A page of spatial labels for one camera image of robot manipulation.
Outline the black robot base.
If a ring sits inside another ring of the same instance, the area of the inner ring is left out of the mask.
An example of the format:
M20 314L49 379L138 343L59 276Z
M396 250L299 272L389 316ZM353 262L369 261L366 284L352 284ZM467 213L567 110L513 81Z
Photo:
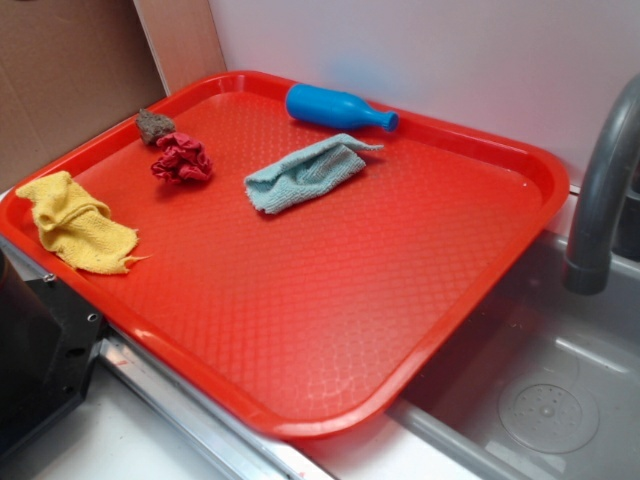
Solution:
M1 459L86 398L105 330L61 280L24 280L1 256Z

